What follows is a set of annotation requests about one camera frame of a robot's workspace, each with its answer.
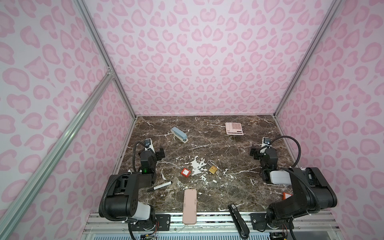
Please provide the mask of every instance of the stapler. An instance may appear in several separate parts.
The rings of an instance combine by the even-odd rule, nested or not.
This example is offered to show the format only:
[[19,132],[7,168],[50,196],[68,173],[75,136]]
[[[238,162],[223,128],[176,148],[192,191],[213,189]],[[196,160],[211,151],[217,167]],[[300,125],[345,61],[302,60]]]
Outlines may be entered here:
[[240,237],[244,240],[247,239],[249,237],[249,228],[245,223],[244,219],[241,217],[235,204],[228,205],[228,210],[232,216],[233,223],[235,224],[237,231],[240,234]]
[[180,139],[180,141],[182,141],[183,143],[186,143],[188,142],[188,138],[187,138],[187,135],[181,131],[180,129],[178,129],[177,127],[173,127],[171,130],[170,130],[171,133],[173,133],[173,135],[175,135],[178,139]]

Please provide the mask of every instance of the black stapler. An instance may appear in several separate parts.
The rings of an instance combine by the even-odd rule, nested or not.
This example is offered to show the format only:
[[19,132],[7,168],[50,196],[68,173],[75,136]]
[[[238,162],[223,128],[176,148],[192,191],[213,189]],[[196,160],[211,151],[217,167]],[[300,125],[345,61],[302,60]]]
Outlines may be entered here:
[[244,219],[241,217],[235,204],[228,205],[228,210],[232,216],[233,223],[235,224],[237,231],[240,234],[240,237],[244,240],[247,239],[249,237],[249,228],[245,223]]

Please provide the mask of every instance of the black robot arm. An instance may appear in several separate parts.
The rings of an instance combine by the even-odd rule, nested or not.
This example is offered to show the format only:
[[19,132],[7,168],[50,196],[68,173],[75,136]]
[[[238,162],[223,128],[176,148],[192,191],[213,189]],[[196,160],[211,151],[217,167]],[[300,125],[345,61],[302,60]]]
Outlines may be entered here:
[[152,187],[156,181],[156,164],[165,157],[164,149],[154,152],[151,139],[144,141],[145,148],[139,153],[141,170],[111,175],[99,205],[99,215],[110,221],[122,221],[127,218],[146,220],[154,217],[154,210],[138,201],[139,189]]
[[288,183],[274,183],[273,179],[270,175],[271,172],[276,171],[278,168],[278,156],[277,151],[275,148],[272,147],[272,144],[281,138],[289,138],[293,140],[298,148],[298,154],[296,161],[291,167],[296,167],[296,165],[299,163],[300,157],[301,157],[301,147],[299,142],[291,137],[291,136],[280,136],[273,140],[271,140],[268,137],[263,137],[262,144],[260,148],[256,148],[254,145],[250,148],[249,155],[253,157],[255,160],[260,160],[260,176],[263,179],[264,182],[267,182],[269,184],[288,184]]
[[336,206],[336,195],[318,168],[281,169],[290,173],[293,195],[268,206],[266,221],[269,226],[279,226],[292,218]]

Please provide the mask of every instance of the pink leopard print wall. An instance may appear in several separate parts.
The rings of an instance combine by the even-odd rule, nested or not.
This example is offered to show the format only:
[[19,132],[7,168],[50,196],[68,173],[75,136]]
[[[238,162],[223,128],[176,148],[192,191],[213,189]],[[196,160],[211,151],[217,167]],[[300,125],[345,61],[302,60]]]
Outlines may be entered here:
[[330,0],[87,0],[139,115],[273,113]]
[[98,209],[131,122],[111,83],[10,240],[79,239]]
[[0,217],[105,75],[71,0],[0,3]]
[[346,240],[384,237],[383,12],[346,1],[278,118],[336,192]]

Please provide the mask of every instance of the pink phone case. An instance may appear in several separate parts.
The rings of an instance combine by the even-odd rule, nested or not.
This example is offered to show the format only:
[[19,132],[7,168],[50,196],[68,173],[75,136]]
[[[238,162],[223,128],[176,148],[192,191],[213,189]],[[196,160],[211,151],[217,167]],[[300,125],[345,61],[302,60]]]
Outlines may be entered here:
[[183,223],[185,225],[196,224],[197,221],[197,191],[187,189],[184,191]]

